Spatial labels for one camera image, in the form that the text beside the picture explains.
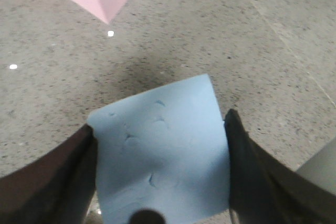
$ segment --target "speckled concrete floor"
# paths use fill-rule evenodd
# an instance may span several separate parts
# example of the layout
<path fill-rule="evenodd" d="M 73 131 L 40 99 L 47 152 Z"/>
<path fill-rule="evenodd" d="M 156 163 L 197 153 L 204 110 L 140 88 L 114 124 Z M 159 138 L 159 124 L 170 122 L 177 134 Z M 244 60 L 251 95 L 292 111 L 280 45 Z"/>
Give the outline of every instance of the speckled concrete floor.
<path fill-rule="evenodd" d="M 0 0 L 0 175 L 89 111 L 199 73 L 223 115 L 236 108 L 252 138 L 297 169 L 336 135 L 335 2 L 129 0 L 105 25 L 69 0 Z"/>

